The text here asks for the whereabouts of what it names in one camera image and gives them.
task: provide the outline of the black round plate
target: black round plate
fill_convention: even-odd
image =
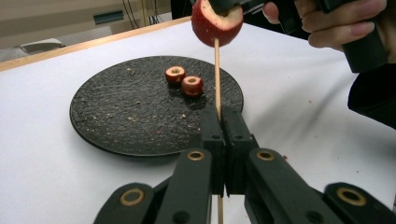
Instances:
[[[186,98],[167,84],[164,71],[183,66],[201,77],[204,95]],[[77,133],[103,150],[128,156],[165,156],[189,147],[200,133],[200,111],[215,104],[215,66],[192,58],[155,56],[111,66],[85,82],[73,97]],[[242,111],[243,94],[220,69],[221,104]]]

